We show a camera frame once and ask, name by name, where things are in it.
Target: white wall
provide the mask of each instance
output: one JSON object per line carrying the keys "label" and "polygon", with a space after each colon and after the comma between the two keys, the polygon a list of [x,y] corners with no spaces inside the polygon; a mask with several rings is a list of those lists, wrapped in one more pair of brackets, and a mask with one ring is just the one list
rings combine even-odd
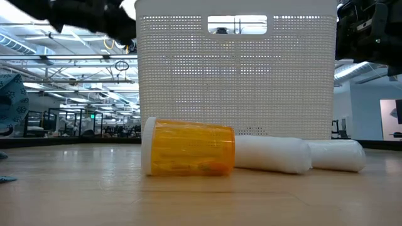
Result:
{"label": "white wall", "polygon": [[350,85],[345,82],[341,87],[334,88],[333,120],[339,120],[339,130],[342,130],[342,119],[346,119],[346,132],[353,135],[352,102],[350,100]]}
{"label": "white wall", "polygon": [[398,124],[398,118],[391,116],[391,112],[396,109],[395,100],[380,100],[381,121],[383,124],[383,136],[385,141],[400,141],[401,138],[394,138],[394,132],[402,132],[402,124]]}
{"label": "white wall", "polygon": [[351,85],[350,97],[353,112],[352,139],[382,141],[381,99],[402,99],[402,90],[392,85]]}

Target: blue patterned fabric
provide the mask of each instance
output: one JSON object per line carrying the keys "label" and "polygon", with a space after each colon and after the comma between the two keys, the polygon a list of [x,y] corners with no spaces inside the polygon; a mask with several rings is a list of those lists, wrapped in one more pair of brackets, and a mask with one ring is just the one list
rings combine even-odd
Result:
{"label": "blue patterned fabric", "polygon": [[11,181],[16,181],[17,178],[12,177],[12,176],[0,176],[0,183],[7,183]]}
{"label": "blue patterned fabric", "polygon": [[21,75],[0,75],[0,129],[11,129],[19,124],[29,108],[30,100]]}
{"label": "blue patterned fabric", "polygon": [[0,151],[0,159],[6,159],[8,158],[8,155],[2,151]]}

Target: black equipment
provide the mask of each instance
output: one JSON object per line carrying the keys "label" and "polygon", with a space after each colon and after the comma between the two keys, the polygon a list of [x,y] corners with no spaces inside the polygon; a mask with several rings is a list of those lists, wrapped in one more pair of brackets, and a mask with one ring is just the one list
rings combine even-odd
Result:
{"label": "black equipment", "polygon": [[332,121],[332,126],[336,126],[337,130],[336,131],[331,131],[332,134],[339,134],[339,121],[338,120],[333,120]]}
{"label": "black equipment", "polygon": [[353,59],[389,66],[402,73],[402,1],[349,0],[338,8],[336,60]]}
{"label": "black equipment", "polygon": [[59,33],[65,24],[72,25],[106,33],[126,46],[132,46],[132,39],[137,37],[135,20],[120,8],[122,0],[8,1],[36,19],[49,20]]}
{"label": "black equipment", "polygon": [[402,138],[402,132],[394,132],[394,138]]}
{"label": "black equipment", "polygon": [[216,33],[217,34],[227,35],[227,30],[226,30],[226,28],[218,28]]}
{"label": "black equipment", "polygon": [[398,124],[402,124],[402,100],[395,100],[396,114],[398,115]]}

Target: ceiling light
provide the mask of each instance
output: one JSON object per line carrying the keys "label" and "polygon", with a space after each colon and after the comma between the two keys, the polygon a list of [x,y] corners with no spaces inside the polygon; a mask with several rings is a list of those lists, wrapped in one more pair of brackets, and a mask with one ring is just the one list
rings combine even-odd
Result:
{"label": "ceiling light", "polygon": [[40,60],[40,56],[0,56],[0,60]]}
{"label": "ceiling light", "polygon": [[80,112],[81,110],[79,110],[79,109],[63,109],[64,111],[67,111],[67,112]]}
{"label": "ceiling light", "polygon": [[138,83],[134,83],[131,85],[107,85],[107,88],[111,89],[111,90],[129,90],[129,91],[133,91],[133,90],[138,90],[139,89],[139,85]]}
{"label": "ceiling light", "polygon": [[60,55],[60,56],[46,56],[49,60],[96,60],[103,59],[102,55]]}
{"label": "ceiling light", "polygon": [[50,95],[52,95],[52,96],[54,96],[54,97],[58,97],[58,98],[65,98],[65,97],[63,97],[62,95],[58,95],[58,94],[52,94],[52,93],[50,93]]}
{"label": "ceiling light", "polygon": [[39,36],[39,37],[27,37],[25,40],[42,40],[42,39],[48,39],[49,37],[46,36]]}
{"label": "ceiling light", "polygon": [[[60,104],[62,107],[69,106],[68,104]],[[74,104],[74,106],[88,106],[88,104]]]}
{"label": "ceiling light", "polygon": [[70,98],[72,101],[80,102],[80,103],[88,103],[91,102],[90,100],[83,99],[83,98]]}
{"label": "ceiling light", "polygon": [[115,90],[117,93],[138,93],[138,90]]}
{"label": "ceiling light", "polygon": [[71,106],[71,105],[60,105],[61,108],[68,108],[68,109],[84,109],[82,106]]}
{"label": "ceiling light", "polygon": [[25,87],[33,88],[33,89],[47,89],[46,86],[39,85],[37,83],[31,83],[31,82],[24,82]]}
{"label": "ceiling light", "polygon": [[46,90],[48,93],[73,93],[74,90]]}
{"label": "ceiling light", "polygon": [[104,53],[107,53],[107,54],[111,54],[111,53],[109,53],[109,51],[107,51],[107,50],[105,50],[105,49],[103,49],[103,50],[101,50],[102,52],[104,52]]}
{"label": "ceiling light", "polygon": [[106,76],[106,77],[101,77],[101,78],[98,78],[98,79],[108,79],[108,78],[112,78],[113,76]]}
{"label": "ceiling light", "polygon": [[112,99],[120,100],[120,97],[117,94],[113,93],[113,92],[109,92],[107,95]]}
{"label": "ceiling light", "polygon": [[[75,106],[104,106],[104,107],[110,107],[111,104],[74,104]],[[129,104],[115,104],[115,106],[118,107],[129,107]]]}
{"label": "ceiling light", "polygon": [[137,55],[111,55],[110,56],[111,59],[137,59]]}
{"label": "ceiling light", "polygon": [[110,92],[110,90],[78,90],[78,92],[82,93],[99,93],[99,92]]}
{"label": "ceiling light", "polygon": [[[75,113],[68,112],[67,115],[74,115]],[[65,116],[65,112],[58,112],[58,115]]]}

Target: ceiling pipe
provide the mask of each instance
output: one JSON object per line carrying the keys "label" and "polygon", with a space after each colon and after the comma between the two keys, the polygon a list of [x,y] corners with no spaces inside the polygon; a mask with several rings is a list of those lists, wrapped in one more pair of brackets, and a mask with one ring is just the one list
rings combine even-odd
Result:
{"label": "ceiling pipe", "polygon": [[[29,43],[17,36],[7,32],[6,30],[0,28],[0,45],[17,51],[20,54],[28,55],[53,55],[55,52],[45,46],[40,46],[36,44]],[[44,63],[51,65],[53,62],[47,59],[38,58],[36,60],[38,63]]]}
{"label": "ceiling pipe", "polygon": [[6,62],[0,62],[0,65],[3,65],[3,66],[8,67],[8,68],[11,68],[11,69],[15,70],[16,72],[18,72],[20,74],[23,74],[25,76],[33,76],[33,77],[36,77],[36,78],[43,79],[43,77],[38,75],[37,73],[30,72],[29,70],[22,69],[20,67],[14,66],[14,65],[6,63]]}
{"label": "ceiling pipe", "polygon": [[51,81],[26,81],[26,82],[29,82],[29,83],[134,83],[133,81],[130,81],[130,80],[51,80]]}
{"label": "ceiling pipe", "polygon": [[44,93],[49,93],[49,94],[72,94],[72,93],[81,93],[81,94],[99,94],[99,93],[109,93],[109,92],[113,92],[113,93],[119,93],[122,92],[126,93],[126,92],[132,92],[137,94],[139,91],[138,90],[27,90],[28,93],[40,93],[40,92],[44,92]]}
{"label": "ceiling pipe", "polygon": [[[71,37],[67,37],[67,36],[58,36],[55,34],[51,35],[52,38],[54,39],[58,39],[58,40],[66,40],[66,41],[80,41],[77,40],[76,38],[71,38]],[[25,40],[44,40],[44,39],[48,39],[49,36],[45,36],[45,35],[36,35],[36,36],[30,36],[25,38]],[[80,38],[82,41],[103,41],[103,40],[108,40],[108,37],[92,37],[92,38]]]}
{"label": "ceiling pipe", "polygon": [[[127,62],[130,67],[138,66],[137,63]],[[114,67],[116,63],[54,63],[53,65],[40,65],[40,64],[27,64],[25,68],[105,68]]]}
{"label": "ceiling pipe", "polygon": [[69,104],[71,106],[96,106],[96,107],[101,107],[101,106],[113,106],[113,107],[130,107],[129,104]]}
{"label": "ceiling pipe", "polygon": [[334,82],[335,84],[342,84],[352,78],[355,78],[359,75],[375,70],[381,66],[382,65],[380,64],[369,63],[369,62],[362,62],[353,65],[343,65],[335,69]]}
{"label": "ceiling pipe", "polygon": [[137,54],[128,55],[0,55],[0,60],[137,60]]}

